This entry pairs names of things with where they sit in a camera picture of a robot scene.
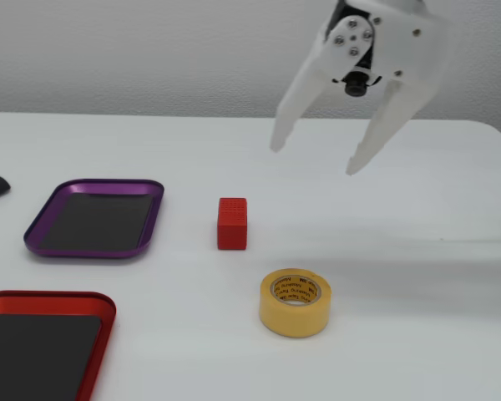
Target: red tray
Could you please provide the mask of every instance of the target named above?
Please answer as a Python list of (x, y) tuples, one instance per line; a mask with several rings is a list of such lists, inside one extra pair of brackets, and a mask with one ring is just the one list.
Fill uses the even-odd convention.
[[(96, 326), (94, 326), (93, 331), (94, 335), (92, 337), (88, 336), (89, 338), (94, 338), (94, 341), (92, 342), (93, 346), (92, 348), (86, 348), (87, 352), (84, 350), (84, 356), (88, 355), (87, 364), (79, 364), (79, 366), (85, 366), (85, 369), (83, 371), (82, 369), (77, 369), (75, 372), (75, 377), (80, 379), (79, 386), (76, 387), (76, 384), (71, 386), (71, 388), (78, 389), (76, 392), (76, 401), (89, 401), (99, 372), (100, 364), (102, 363), (104, 351), (108, 344), (109, 334), (111, 333), (114, 323), (115, 313), (116, 308), (114, 302), (105, 295), (94, 292), (0, 292), (0, 346), (3, 346), (3, 349), (5, 350), (15, 349), (16, 346), (19, 347), (19, 343), (24, 344), (27, 341), (27, 339), (23, 338), (23, 336), (27, 335), (24, 333), (30, 332), (30, 330), (36, 334), (35, 336), (32, 335), (32, 338), (37, 340), (35, 343), (38, 341), (42, 342), (42, 338), (45, 338), (44, 336), (53, 335), (52, 333), (54, 333), (54, 331), (38, 332), (38, 330), (42, 329), (37, 326), (38, 323), (34, 324), (34, 321), (44, 322), (44, 325), (46, 325), (45, 327), (48, 327), (48, 324), (50, 323), (50, 327), (52, 328), (56, 327), (56, 322), (64, 322), (64, 319), (67, 319), (67, 327), (71, 324), (73, 325), (72, 327), (77, 327), (74, 325), (79, 322), (78, 319), (81, 319), (82, 317), (91, 319), (91, 322), (96, 321)], [(18, 324), (20, 322), (20, 327), (23, 329), (25, 328), (26, 330), (8, 330), (1, 333), (1, 330), (4, 327), (10, 327), (8, 324), (11, 324), (11, 322), (14, 322), (14, 327), (19, 327)], [(70, 350), (70, 346), (76, 345), (74, 343), (66, 343), (66, 341), (62, 338), (56, 338), (55, 343), (59, 344), (59, 346), (63, 350), (66, 350), (68, 354), (71, 354), (72, 352)], [(20, 347), (20, 354), (23, 355), (24, 346), (21, 345)], [(51, 348), (46, 348), (41, 350), (41, 354), (44, 352), (50, 354), (50, 349)], [(24, 389), (22, 390), (23, 399), (44, 398), (40, 397), (39, 393), (30, 394), (29, 392), (25, 392), (26, 388), (37, 390), (40, 390), (42, 386), (46, 388), (47, 383), (42, 384), (39, 382), (39, 380), (41, 380), (39, 376), (35, 376), (35, 381), (37, 381), (37, 383), (34, 383), (33, 381), (27, 382), (25, 377), (18, 378), (18, 380), (14, 377), (16, 373), (21, 372), (32, 374), (32, 370), (37, 370), (37, 368), (32, 368), (32, 366), (37, 366), (38, 361), (34, 360), (33, 365), (30, 365), (30, 362), (27, 363), (26, 360), (22, 359), (20, 356), (17, 356), (16, 354), (10, 355), (10, 353), (13, 353), (13, 351), (6, 351), (5, 354), (7, 355), (4, 355), (4, 353), (0, 351), (0, 379), (7, 381), (9, 384), (8, 389), (9, 387), (12, 388), (15, 386), (16, 383), (19, 387), (24, 385)], [(33, 350), (30, 349), (28, 353), (33, 354)], [(55, 368), (55, 365), (44, 366), (46, 369)], [(56, 383), (48, 383), (48, 386), (50, 387), (56, 385)], [(8, 399), (6, 395), (2, 394), (0, 396)]]

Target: tray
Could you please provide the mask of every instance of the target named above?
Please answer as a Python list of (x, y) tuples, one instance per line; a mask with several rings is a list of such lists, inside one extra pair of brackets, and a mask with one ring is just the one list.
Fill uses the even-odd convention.
[(24, 234), (41, 256), (125, 258), (150, 243), (164, 187), (152, 180), (72, 180)]
[(0, 292), (0, 399), (88, 401), (115, 313), (94, 292)]

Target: yellow tape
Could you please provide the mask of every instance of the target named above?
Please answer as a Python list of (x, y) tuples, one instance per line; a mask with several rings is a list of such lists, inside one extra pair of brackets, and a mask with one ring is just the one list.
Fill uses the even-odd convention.
[(308, 270), (279, 270), (261, 282), (260, 319), (282, 336), (318, 334), (328, 323), (330, 306), (330, 286)]

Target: screw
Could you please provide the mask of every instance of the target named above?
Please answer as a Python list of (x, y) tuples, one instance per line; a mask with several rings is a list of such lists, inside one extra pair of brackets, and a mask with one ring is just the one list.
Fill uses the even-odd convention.
[(373, 32), (371, 32), (370, 30), (367, 30), (364, 32), (362, 37), (364, 38), (365, 41), (369, 42), (371, 39), (373, 39)]
[(334, 38), (334, 44), (336, 46), (343, 46), (345, 44), (345, 38), (343, 36), (336, 36)]

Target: white wall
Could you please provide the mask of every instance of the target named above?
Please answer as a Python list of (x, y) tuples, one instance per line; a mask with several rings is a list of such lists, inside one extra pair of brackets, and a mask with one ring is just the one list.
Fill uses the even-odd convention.
[[(464, 47), (422, 118), (501, 130), (501, 0), (427, 0)], [(331, 0), (0, 0), (0, 110), (272, 116)], [(384, 85), (308, 116), (369, 117)]]

